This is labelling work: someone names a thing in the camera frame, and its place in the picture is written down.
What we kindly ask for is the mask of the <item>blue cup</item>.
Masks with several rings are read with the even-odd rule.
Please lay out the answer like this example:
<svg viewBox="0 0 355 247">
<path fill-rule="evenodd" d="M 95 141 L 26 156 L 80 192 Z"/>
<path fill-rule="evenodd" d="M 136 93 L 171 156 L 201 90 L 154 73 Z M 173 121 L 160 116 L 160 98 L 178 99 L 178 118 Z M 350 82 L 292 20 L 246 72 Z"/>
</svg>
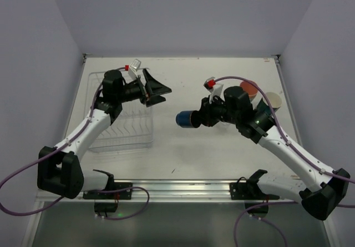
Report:
<svg viewBox="0 0 355 247">
<path fill-rule="evenodd" d="M 193 110 L 185 110 L 178 113 L 175 117 L 175 122 L 181 128 L 193 128 L 193 124 L 191 121 L 191 115 Z"/>
</svg>

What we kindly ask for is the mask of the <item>pink cup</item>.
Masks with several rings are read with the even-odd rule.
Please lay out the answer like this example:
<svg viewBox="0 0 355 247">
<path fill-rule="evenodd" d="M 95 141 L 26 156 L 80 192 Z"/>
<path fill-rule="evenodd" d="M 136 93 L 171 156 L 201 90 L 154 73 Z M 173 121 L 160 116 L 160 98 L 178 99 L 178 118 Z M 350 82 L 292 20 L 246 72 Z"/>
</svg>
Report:
<svg viewBox="0 0 355 247">
<path fill-rule="evenodd" d="M 242 81 L 240 87 L 248 94 L 250 102 L 252 102 L 258 94 L 258 89 L 255 87 L 256 83 L 253 81 Z"/>
</svg>

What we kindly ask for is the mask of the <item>black mug with handle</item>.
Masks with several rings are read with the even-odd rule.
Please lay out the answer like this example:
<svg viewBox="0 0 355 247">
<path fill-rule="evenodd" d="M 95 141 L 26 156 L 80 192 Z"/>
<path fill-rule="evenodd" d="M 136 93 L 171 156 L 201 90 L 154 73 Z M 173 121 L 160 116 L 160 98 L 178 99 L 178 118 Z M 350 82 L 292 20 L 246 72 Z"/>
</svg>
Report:
<svg viewBox="0 0 355 247">
<path fill-rule="evenodd" d="M 267 92 L 266 93 L 266 105 L 269 109 L 273 109 L 274 112 L 278 111 L 282 106 L 282 99 L 281 97 L 274 92 Z"/>
</svg>

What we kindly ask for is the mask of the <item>dark teal cup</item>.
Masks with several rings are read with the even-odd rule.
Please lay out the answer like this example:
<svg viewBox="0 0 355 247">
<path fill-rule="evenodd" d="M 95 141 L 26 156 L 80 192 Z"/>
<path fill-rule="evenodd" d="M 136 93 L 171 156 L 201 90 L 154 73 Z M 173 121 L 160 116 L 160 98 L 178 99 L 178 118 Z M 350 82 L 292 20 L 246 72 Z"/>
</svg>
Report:
<svg viewBox="0 0 355 247">
<path fill-rule="evenodd" d="M 256 110 L 257 110 L 258 112 L 263 112 L 263 113 L 266 113 L 266 114 L 268 114 L 268 115 L 271 114 L 270 107 L 269 107 L 269 105 L 268 105 L 268 103 L 267 103 L 267 101 L 265 100 L 264 97 L 262 97 L 262 98 L 260 99 L 260 101 L 258 102 L 258 104 L 257 104 L 257 106 L 256 106 Z"/>
</svg>

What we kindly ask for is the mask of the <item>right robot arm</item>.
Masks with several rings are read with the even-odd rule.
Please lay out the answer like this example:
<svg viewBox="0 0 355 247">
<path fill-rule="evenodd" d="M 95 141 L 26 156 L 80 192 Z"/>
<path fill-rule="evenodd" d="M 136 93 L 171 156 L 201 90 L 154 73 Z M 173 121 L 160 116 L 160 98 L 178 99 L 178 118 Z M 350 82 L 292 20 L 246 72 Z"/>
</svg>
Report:
<svg viewBox="0 0 355 247">
<path fill-rule="evenodd" d="M 314 218 L 326 220 L 347 193 L 350 174 L 346 170 L 332 169 L 293 142 L 277 128 L 274 118 L 253 108 L 249 95 L 239 86 L 227 88 L 223 98 L 203 98 L 200 109 L 188 120 L 194 128 L 213 127 L 218 122 L 235 125 L 242 136 L 278 157 L 299 177 L 296 181 L 259 169 L 235 187 L 253 199 L 276 195 L 300 203 Z"/>
</svg>

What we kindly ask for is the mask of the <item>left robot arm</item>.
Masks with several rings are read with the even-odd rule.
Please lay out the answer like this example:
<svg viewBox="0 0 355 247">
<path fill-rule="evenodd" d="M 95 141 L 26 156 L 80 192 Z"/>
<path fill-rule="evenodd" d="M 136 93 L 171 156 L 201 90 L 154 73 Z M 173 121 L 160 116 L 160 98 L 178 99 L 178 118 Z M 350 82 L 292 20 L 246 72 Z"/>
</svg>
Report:
<svg viewBox="0 0 355 247">
<path fill-rule="evenodd" d="M 138 100 L 146 107 L 164 102 L 171 88 L 154 79 L 147 69 L 127 82 L 118 69 L 104 73 L 89 112 L 84 120 L 54 147 L 39 152 L 37 187 L 40 190 L 74 199 L 81 192 L 113 192 L 112 174 L 93 169 L 83 172 L 80 161 L 96 138 L 108 129 L 123 110 L 123 103 Z"/>
</svg>

